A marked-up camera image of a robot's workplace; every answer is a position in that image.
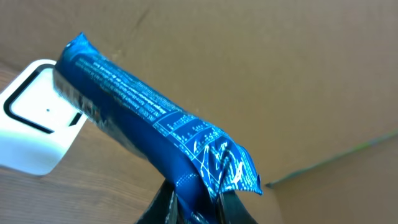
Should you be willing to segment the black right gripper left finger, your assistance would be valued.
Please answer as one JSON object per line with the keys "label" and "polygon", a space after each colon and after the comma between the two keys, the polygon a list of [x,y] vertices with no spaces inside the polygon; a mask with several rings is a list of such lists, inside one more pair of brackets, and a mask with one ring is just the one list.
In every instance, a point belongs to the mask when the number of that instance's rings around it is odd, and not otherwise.
{"label": "black right gripper left finger", "polygon": [[170,182],[163,182],[135,224],[177,224],[177,196]]}

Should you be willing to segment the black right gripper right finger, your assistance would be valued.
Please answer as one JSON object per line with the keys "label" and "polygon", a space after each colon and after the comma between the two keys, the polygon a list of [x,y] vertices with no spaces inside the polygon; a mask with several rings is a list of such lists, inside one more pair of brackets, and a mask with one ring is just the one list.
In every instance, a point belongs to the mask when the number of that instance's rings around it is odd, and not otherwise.
{"label": "black right gripper right finger", "polygon": [[257,224],[235,191],[222,193],[217,199],[219,224]]}

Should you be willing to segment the blue cookie pack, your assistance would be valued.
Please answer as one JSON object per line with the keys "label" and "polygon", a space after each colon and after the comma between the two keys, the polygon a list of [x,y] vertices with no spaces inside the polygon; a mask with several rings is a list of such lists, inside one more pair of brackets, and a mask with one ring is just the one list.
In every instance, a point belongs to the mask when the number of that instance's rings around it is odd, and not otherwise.
{"label": "blue cookie pack", "polygon": [[60,54],[53,86],[174,186],[177,223],[218,223],[217,199],[222,193],[262,194],[261,178],[244,147],[115,65],[84,34]]}

